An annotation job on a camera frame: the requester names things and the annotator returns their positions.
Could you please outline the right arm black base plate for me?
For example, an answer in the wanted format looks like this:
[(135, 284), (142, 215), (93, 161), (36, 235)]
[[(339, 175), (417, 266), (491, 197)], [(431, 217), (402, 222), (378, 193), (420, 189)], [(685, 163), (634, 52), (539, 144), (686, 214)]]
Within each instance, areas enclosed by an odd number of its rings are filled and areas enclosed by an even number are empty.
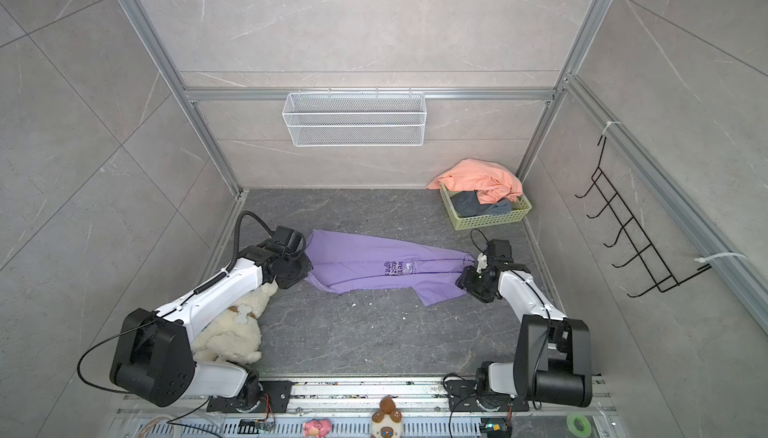
[(449, 374), (441, 380), (441, 386), (447, 396), (451, 412), (528, 412), (527, 402), (518, 397), (499, 394), (491, 391), (478, 390), (473, 379), (465, 379), (455, 374)]

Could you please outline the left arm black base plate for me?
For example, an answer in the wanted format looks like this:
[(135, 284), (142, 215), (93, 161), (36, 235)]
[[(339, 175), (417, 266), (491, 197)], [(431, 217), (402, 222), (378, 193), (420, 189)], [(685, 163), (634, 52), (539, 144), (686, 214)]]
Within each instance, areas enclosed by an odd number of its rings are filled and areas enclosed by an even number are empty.
[(207, 412), (221, 413), (285, 413), (291, 397), (293, 382), (268, 380), (248, 382), (234, 398), (213, 397)]

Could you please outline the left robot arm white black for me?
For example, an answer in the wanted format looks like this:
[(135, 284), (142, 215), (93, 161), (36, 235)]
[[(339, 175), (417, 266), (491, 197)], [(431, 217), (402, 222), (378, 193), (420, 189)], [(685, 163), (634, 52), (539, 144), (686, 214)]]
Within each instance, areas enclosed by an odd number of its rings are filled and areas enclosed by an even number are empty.
[(196, 358), (193, 342), (227, 311), (245, 324), (251, 312), (235, 302), (247, 293), (269, 284), (285, 289), (304, 279), (311, 270), (304, 246), (304, 235), (284, 226), (245, 248), (234, 238), (234, 257), (212, 278), (154, 310), (138, 308), (127, 315), (110, 382), (159, 407), (187, 396), (241, 395), (249, 380), (246, 368), (232, 358)]

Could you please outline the purple t shirt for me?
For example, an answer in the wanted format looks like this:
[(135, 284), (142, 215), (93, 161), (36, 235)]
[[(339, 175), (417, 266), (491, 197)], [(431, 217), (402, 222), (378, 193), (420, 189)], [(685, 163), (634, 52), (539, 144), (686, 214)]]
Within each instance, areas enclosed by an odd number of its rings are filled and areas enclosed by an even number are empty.
[(313, 230), (306, 254), (313, 269), (307, 281), (320, 290), (410, 288), (425, 306), (458, 298), (456, 281), (475, 259), (468, 253), (382, 237)]

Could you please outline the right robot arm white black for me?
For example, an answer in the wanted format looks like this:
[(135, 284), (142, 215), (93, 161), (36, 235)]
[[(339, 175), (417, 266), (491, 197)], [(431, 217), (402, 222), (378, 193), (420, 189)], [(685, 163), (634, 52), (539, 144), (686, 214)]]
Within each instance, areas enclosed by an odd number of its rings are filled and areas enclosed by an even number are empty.
[(591, 335), (586, 323), (568, 317), (512, 257), (507, 240), (492, 239), (456, 285), (483, 303), (506, 302), (520, 321), (511, 362), (485, 362), (475, 375), (482, 398), (506, 396), (515, 408), (555, 404), (586, 408), (592, 402)]

